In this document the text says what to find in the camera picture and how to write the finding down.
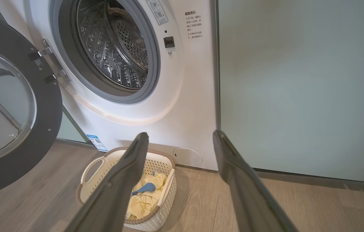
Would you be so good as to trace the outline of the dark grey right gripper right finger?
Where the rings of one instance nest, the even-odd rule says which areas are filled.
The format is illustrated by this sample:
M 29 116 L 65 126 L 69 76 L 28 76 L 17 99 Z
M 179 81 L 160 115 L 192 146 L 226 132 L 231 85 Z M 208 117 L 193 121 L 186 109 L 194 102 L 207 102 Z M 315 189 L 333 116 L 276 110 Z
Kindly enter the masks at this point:
M 258 174 L 223 131 L 214 131 L 213 144 L 219 175 L 229 185 L 239 231 L 296 232 Z

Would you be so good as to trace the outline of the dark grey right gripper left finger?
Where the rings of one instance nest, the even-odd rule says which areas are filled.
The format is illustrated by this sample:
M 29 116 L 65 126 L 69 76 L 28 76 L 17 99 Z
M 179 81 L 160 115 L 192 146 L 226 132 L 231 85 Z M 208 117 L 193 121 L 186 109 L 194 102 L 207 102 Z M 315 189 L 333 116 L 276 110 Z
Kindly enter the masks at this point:
M 67 232 L 122 230 L 132 188 L 143 174 L 148 144 L 146 132 L 136 136 L 67 226 Z

